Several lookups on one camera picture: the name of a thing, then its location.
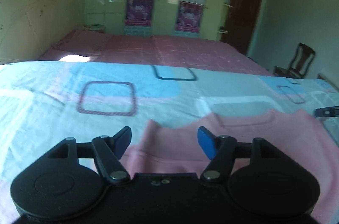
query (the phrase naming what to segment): pink towel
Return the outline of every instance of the pink towel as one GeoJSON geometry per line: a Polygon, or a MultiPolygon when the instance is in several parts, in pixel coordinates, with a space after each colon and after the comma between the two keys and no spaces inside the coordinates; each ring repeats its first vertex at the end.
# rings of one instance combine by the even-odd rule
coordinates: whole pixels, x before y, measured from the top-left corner
{"type": "MultiPolygon", "coordinates": [[[[161,127],[151,120],[140,145],[128,148],[121,159],[130,175],[145,173],[202,173],[209,160],[197,142],[205,126],[215,135],[229,135],[251,143],[262,137],[290,156],[320,183],[321,194],[312,216],[328,224],[339,208],[339,148],[321,123],[303,110],[296,114],[270,111],[254,117],[228,118],[210,114],[179,129],[161,127]]],[[[247,165],[236,160],[233,171],[247,165]]]]}

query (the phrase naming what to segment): pink bedsheet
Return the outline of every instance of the pink bedsheet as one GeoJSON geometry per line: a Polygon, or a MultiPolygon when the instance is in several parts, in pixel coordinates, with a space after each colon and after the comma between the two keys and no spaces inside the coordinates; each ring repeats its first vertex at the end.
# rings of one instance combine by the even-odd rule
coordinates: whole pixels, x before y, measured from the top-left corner
{"type": "Polygon", "coordinates": [[[232,46],[200,38],[139,37],[74,30],[38,60],[58,61],[67,55],[91,57],[108,63],[165,65],[272,76],[232,46]]]}

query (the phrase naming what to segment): wooden chair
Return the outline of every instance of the wooden chair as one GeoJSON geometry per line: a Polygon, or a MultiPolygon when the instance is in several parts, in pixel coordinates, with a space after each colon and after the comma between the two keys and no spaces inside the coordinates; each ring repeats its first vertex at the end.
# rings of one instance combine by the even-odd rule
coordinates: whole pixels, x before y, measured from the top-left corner
{"type": "Polygon", "coordinates": [[[307,75],[308,69],[310,68],[311,63],[313,62],[314,58],[316,56],[316,52],[308,47],[307,45],[303,43],[299,43],[296,54],[294,55],[294,58],[289,64],[289,68],[286,70],[281,67],[274,67],[274,75],[279,76],[279,77],[286,77],[286,78],[305,78],[307,75]],[[301,70],[304,67],[304,64],[306,61],[309,60],[304,73],[301,73],[301,70]]]}

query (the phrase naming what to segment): headboard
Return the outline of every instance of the headboard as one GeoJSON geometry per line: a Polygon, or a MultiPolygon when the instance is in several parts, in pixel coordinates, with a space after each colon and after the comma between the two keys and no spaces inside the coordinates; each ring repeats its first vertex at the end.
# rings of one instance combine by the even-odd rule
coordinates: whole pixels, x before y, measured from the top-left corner
{"type": "Polygon", "coordinates": [[[0,0],[0,64],[36,60],[76,27],[73,0],[0,0]]]}

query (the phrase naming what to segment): bed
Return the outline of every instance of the bed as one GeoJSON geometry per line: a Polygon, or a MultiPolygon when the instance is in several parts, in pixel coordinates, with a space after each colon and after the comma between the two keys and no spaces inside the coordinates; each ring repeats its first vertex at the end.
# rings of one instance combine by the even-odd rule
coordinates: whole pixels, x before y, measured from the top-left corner
{"type": "Polygon", "coordinates": [[[271,76],[232,46],[218,41],[169,35],[149,38],[113,36],[82,29],[70,32],[38,60],[58,61],[69,55],[90,57],[90,61],[94,62],[164,65],[271,76]]]}
{"type": "Polygon", "coordinates": [[[194,151],[196,129],[237,136],[239,124],[248,131],[239,139],[262,135],[311,172],[321,186],[312,216],[321,224],[339,221],[339,122],[312,117],[316,108],[339,104],[328,83],[273,77],[220,42],[77,29],[72,0],[20,0],[18,8],[13,1],[0,3],[0,56],[23,62],[0,66],[1,224],[18,217],[10,197],[15,176],[62,139],[88,142],[129,126],[132,143],[121,161],[131,175],[199,173],[208,160],[194,151]],[[72,55],[89,62],[59,62],[72,55]],[[176,142],[161,145],[156,136],[165,134],[176,142]],[[140,156],[155,147],[180,157],[159,163],[140,156]]]}
{"type": "Polygon", "coordinates": [[[169,35],[113,36],[81,26],[73,0],[0,0],[0,63],[58,61],[67,55],[80,55],[97,62],[271,75],[218,41],[169,35]]]}
{"type": "MultiPolygon", "coordinates": [[[[322,195],[313,216],[321,224],[334,224],[339,209],[337,194],[331,194],[339,190],[338,121],[322,123],[311,115],[316,108],[338,103],[339,93],[321,80],[146,64],[37,61],[3,65],[0,221],[9,224],[18,216],[9,195],[14,177],[66,137],[86,142],[131,127],[132,146],[122,162],[133,175],[143,165],[136,163],[140,153],[135,154],[133,148],[145,141],[147,130],[163,127],[175,135],[176,129],[183,129],[195,135],[197,125],[203,124],[215,133],[229,134],[230,122],[240,120],[252,138],[250,132],[258,125],[270,123],[264,137],[313,173],[321,185],[322,195]],[[249,124],[249,117],[258,119],[249,124]],[[276,123],[281,118],[287,118],[284,125],[276,123]],[[291,125],[303,124],[294,134],[289,118],[294,119],[291,125]],[[285,126],[286,131],[275,135],[270,131],[274,125],[285,126]]],[[[186,158],[176,161],[179,166],[182,162],[182,168],[169,169],[199,172],[206,166],[208,161],[200,157],[195,160],[198,166],[187,164],[188,158],[194,160],[190,152],[195,144],[190,142],[175,152],[186,158]]],[[[145,151],[156,145],[153,139],[145,151]]],[[[91,167],[86,160],[82,164],[91,167]]],[[[145,168],[152,171],[168,170],[166,162],[155,168],[147,164],[145,168]]]]}

